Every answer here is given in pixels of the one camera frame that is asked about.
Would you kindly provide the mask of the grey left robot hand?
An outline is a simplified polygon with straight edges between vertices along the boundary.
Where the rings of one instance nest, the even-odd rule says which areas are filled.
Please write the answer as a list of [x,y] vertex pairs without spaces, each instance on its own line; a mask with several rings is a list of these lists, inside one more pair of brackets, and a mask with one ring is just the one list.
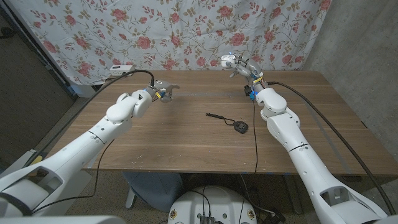
[[153,86],[146,88],[146,92],[151,95],[153,102],[160,100],[162,103],[170,103],[173,90],[179,88],[180,86],[177,84],[169,83],[165,80],[155,80]]

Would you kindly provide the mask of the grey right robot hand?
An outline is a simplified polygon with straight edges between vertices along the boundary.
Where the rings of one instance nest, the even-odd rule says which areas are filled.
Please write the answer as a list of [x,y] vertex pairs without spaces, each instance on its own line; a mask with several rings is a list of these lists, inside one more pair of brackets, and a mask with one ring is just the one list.
[[229,76],[230,78],[236,75],[246,78],[255,95],[267,87],[259,64],[248,54],[229,54],[227,59],[225,65],[233,69],[232,74]]

